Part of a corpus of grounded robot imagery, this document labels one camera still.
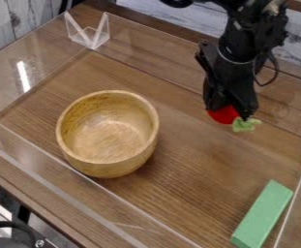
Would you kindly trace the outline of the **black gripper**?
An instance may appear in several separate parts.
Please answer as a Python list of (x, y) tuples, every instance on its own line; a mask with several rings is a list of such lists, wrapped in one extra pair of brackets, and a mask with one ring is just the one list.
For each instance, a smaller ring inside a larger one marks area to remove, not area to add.
[(197, 44), (195, 59), (205, 71), (203, 101), (205, 111), (232, 105), (243, 119), (253, 114), (259, 106), (253, 82), (267, 61), (275, 68), (277, 59), (271, 51), (261, 52), (251, 61), (229, 61), (220, 49), (207, 41)]

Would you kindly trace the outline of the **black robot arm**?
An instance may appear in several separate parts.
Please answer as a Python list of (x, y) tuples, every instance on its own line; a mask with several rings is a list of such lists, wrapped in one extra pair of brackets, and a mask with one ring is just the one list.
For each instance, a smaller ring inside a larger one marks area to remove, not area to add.
[(195, 59), (205, 71), (203, 102), (216, 112), (232, 107), (247, 120), (259, 109), (255, 87), (267, 86), (257, 76), (276, 63), (273, 49), (288, 36), (287, 0), (205, 0), (227, 12), (228, 21), (217, 45), (199, 44)]

